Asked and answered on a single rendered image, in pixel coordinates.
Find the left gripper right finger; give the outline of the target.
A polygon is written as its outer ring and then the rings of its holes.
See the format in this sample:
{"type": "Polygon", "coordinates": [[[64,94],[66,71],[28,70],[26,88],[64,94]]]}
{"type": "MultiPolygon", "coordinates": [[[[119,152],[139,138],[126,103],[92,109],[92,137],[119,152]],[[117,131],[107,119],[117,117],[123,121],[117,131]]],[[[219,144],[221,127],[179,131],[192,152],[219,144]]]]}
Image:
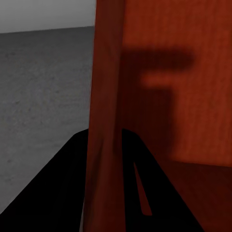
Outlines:
{"type": "Polygon", "coordinates": [[[126,232],[205,232],[140,136],[122,129],[126,232]],[[152,216],[142,213],[134,164],[152,216]]]}

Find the storage box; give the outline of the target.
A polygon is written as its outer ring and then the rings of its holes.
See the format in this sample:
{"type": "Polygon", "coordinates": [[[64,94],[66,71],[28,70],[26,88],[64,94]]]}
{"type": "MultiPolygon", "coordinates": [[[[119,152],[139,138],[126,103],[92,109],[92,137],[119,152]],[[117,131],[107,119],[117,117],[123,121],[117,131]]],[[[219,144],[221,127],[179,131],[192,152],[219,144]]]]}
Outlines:
{"type": "Polygon", "coordinates": [[[126,232],[122,129],[205,232],[232,232],[232,0],[97,0],[82,232],[126,232]]]}

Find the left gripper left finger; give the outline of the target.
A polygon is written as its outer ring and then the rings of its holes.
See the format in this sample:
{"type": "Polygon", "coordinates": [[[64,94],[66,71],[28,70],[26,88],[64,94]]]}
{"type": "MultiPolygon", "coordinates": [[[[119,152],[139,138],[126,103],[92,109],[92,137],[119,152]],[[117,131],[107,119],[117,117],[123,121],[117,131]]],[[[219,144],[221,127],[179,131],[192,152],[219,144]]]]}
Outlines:
{"type": "Polygon", "coordinates": [[[88,130],[73,135],[0,215],[0,232],[79,232],[88,130]]]}

